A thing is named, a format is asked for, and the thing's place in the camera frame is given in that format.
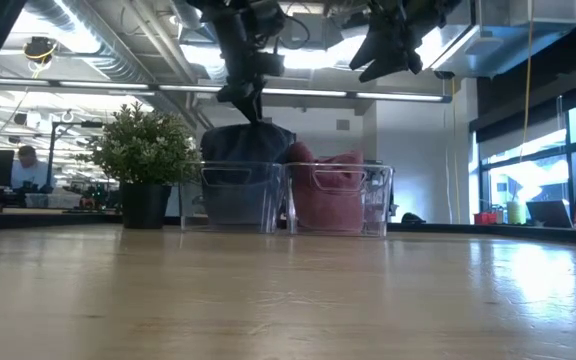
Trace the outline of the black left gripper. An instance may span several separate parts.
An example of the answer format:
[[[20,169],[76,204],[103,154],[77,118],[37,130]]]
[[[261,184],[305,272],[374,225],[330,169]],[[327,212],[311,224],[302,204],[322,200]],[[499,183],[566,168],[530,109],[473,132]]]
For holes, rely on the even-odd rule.
[[[227,84],[216,94],[219,102],[240,100],[240,111],[250,123],[262,119],[261,84],[252,83],[265,75],[284,73],[284,56],[276,50],[265,52],[268,41],[283,30],[286,14],[277,0],[187,0],[210,24],[228,72]]]

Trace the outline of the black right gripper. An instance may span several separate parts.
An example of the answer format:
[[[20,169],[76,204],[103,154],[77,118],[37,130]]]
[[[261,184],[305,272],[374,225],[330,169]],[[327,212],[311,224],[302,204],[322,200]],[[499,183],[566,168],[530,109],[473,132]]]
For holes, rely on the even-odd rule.
[[[418,74],[423,67],[416,52],[422,39],[435,28],[443,28],[447,17],[463,0],[370,0],[369,34],[350,62],[356,70],[368,67],[359,76],[366,83],[400,71]]]

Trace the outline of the maroon red baseball cap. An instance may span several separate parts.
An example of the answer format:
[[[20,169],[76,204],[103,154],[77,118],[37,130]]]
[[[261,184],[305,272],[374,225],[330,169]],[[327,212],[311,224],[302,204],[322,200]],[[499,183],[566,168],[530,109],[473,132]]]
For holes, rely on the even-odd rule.
[[[287,160],[300,226],[317,231],[361,230],[359,188],[364,175],[360,151],[315,158],[303,142],[296,142],[290,146]]]

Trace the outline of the green potted plant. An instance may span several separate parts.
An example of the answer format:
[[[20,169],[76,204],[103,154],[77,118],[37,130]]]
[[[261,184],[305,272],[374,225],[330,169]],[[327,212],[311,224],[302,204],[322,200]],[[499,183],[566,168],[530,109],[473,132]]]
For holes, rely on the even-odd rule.
[[[194,135],[181,115],[147,112],[140,103],[122,105],[113,117],[75,159],[119,182],[125,228],[160,229],[172,187],[196,175],[200,154]]]

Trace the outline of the clear plastic bin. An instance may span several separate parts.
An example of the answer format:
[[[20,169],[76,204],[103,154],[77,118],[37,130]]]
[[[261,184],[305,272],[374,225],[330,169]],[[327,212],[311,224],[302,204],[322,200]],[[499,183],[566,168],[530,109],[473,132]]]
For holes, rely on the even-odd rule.
[[[391,193],[394,170],[389,166],[363,164],[364,178],[359,188],[363,210],[363,227],[359,232],[317,231],[299,225],[293,203],[292,179],[284,166],[286,180],[286,221],[291,234],[316,233],[322,235],[344,235],[363,237],[383,237],[387,233],[390,218]]]
[[[242,233],[260,233],[268,234],[273,232],[260,232],[253,226],[218,226],[209,222],[204,208],[202,195],[201,169],[207,164],[216,163],[267,163],[267,162],[218,162],[218,161],[201,161],[189,163],[185,168],[189,171],[190,177],[187,182],[179,187],[180,193],[180,217],[181,226],[184,231],[215,231],[215,232],[242,232]],[[282,167],[282,184],[283,184],[283,167]]]

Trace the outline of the long ceiling light strip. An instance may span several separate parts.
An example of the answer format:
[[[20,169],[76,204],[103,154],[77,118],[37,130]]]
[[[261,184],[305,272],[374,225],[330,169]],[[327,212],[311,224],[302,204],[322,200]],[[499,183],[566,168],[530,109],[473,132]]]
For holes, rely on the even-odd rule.
[[[90,89],[124,91],[132,93],[154,93],[154,92],[187,92],[216,94],[220,87],[212,85],[177,85],[177,84],[144,84],[144,83],[113,83],[95,81],[72,81],[72,80],[41,80],[27,78],[5,78],[0,77],[1,86],[18,87],[45,87],[45,88],[67,88],[67,89]],[[362,100],[381,101],[409,101],[428,103],[449,103],[452,97],[449,95],[421,94],[421,93],[401,93],[401,92],[356,92],[338,90],[315,90],[315,89],[290,89],[271,88],[262,90],[263,95],[270,96],[303,96],[318,98],[348,98]]]

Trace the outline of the yellow green cup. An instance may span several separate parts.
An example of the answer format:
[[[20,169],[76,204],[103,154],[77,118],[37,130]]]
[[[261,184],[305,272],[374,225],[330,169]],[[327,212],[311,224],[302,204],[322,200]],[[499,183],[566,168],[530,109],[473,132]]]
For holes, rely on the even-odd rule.
[[[526,205],[519,201],[507,203],[507,223],[510,225],[522,225],[526,222]]]

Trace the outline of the person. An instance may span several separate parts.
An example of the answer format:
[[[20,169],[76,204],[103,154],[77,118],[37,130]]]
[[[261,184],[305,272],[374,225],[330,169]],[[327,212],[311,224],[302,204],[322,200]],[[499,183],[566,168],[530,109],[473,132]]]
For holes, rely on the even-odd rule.
[[[26,183],[30,187],[36,185],[43,193],[51,193],[54,190],[56,180],[52,174],[48,177],[51,168],[47,163],[37,158],[34,147],[25,145],[18,149],[17,159],[13,161],[11,170],[11,187],[22,189]]]

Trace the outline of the grey laptop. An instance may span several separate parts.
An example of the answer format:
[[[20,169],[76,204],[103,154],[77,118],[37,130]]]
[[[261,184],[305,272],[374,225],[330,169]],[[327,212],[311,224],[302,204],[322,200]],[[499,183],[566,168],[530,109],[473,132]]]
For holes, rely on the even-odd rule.
[[[531,201],[526,205],[536,226],[564,229],[573,227],[566,200]]]

